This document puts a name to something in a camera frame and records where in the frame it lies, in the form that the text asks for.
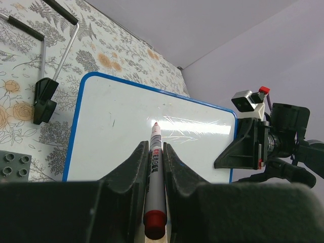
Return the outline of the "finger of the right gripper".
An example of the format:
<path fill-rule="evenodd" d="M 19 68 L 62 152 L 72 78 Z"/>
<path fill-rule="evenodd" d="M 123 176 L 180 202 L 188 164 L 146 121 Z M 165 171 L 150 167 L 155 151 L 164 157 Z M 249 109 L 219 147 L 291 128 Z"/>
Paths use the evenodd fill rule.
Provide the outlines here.
<path fill-rule="evenodd" d="M 242 118 L 236 138 L 214 161 L 215 169 L 259 169 L 262 158 L 262 136 L 259 120 Z"/>

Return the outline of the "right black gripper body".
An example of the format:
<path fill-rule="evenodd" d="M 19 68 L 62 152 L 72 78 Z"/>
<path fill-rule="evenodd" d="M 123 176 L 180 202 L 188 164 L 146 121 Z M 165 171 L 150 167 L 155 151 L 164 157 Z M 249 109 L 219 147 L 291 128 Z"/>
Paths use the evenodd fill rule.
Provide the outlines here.
<path fill-rule="evenodd" d="M 312 173 L 323 177 L 323 142 L 305 140 L 310 110 L 274 103 L 268 117 L 267 161 L 256 181 L 279 178 L 314 187 L 316 177 Z"/>

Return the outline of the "red capped whiteboard marker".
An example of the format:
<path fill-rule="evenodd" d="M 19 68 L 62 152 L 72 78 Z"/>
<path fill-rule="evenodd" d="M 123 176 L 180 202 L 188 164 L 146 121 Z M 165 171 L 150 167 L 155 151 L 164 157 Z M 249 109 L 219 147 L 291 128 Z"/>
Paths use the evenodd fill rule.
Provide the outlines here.
<path fill-rule="evenodd" d="M 143 223 L 145 235 L 159 240 L 165 235 L 167 206 L 164 180 L 163 143 L 158 123 L 152 126 Z"/>

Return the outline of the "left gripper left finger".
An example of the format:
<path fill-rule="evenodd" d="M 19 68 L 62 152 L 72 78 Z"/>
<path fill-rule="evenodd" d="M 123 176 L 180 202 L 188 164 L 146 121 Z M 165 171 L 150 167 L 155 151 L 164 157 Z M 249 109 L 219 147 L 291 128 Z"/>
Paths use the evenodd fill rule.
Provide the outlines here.
<path fill-rule="evenodd" d="M 144 242 L 148 150 L 97 181 L 1 184 L 1 242 Z"/>

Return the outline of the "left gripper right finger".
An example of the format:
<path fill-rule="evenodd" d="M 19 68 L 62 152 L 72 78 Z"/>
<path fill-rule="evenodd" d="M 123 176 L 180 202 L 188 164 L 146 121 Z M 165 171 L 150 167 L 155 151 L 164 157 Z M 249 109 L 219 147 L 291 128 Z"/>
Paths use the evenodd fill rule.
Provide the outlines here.
<path fill-rule="evenodd" d="M 165 143 L 169 242 L 323 242 L 323 206 L 300 183 L 213 184 Z"/>

